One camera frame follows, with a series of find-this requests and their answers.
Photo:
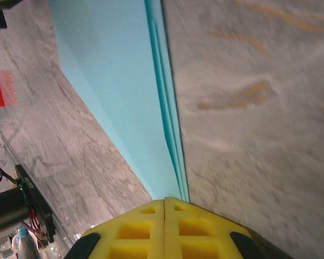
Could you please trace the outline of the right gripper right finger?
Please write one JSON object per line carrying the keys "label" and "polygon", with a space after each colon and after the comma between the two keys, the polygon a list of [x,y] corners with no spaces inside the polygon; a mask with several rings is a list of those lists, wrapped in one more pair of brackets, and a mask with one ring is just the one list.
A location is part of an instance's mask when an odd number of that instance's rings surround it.
{"label": "right gripper right finger", "polygon": [[167,197],[165,259],[269,259],[241,225]]}

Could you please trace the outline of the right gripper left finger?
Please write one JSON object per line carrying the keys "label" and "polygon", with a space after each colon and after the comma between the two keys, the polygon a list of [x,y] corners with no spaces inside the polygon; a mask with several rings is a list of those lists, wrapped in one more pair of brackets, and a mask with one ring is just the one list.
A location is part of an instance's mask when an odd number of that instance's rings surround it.
{"label": "right gripper left finger", "polygon": [[164,200],[154,200],[88,229],[67,259],[164,259]]}

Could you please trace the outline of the light blue paper sheet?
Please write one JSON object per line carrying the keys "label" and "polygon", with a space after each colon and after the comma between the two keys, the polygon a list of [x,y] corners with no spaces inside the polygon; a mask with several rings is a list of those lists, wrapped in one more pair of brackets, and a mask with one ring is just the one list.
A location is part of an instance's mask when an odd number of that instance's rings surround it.
{"label": "light blue paper sheet", "polygon": [[62,72],[154,199],[190,199],[163,0],[49,0]]}

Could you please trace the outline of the red toy brick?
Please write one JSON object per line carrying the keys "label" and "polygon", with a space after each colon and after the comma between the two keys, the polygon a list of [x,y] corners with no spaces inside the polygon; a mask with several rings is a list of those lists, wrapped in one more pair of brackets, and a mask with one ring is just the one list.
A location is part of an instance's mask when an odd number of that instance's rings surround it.
{"label": "red toy brick", "polygon": [[12,106],[17,103],[14,85],[12,73],[0,71],[0,107]]}

